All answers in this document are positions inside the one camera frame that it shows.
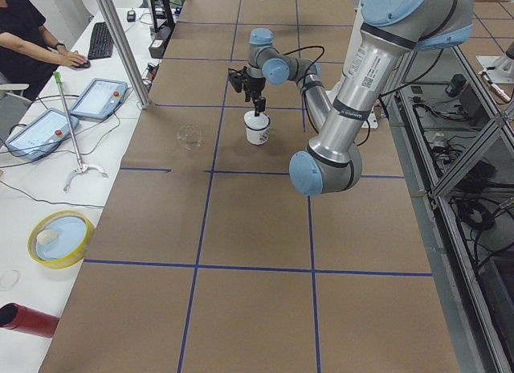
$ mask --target person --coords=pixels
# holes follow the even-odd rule
[[[30,100],[59,65],[77,67],[87,62],[78,52],[68,51],[45,22],[30,0],[0,0],[0,72],[13,84],[29,84],[23,96]]]

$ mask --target white cup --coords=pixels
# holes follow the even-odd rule
[[[270,117],[266,113],[255,116],[255,110],[246,112],[244,124],[247,126],[247,140],[256,146],[264,144],[270,136]]]

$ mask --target red cup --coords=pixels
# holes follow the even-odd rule
[[[17,303],[8,303],[0,309],[0,327],[41,337],[52,338],[59,318]]]

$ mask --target computer mouse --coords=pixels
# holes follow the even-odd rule
[[[86,62],[81,65],[74,66],[75,69],[87,69],[89,67],[91,67],[91,62],[89,62],[89,59],[86,59]]]

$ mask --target black keyboard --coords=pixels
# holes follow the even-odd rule
[[[95,23],[89,43],[88,59],[108,58],[112,55],[114,41],[105,22]]]

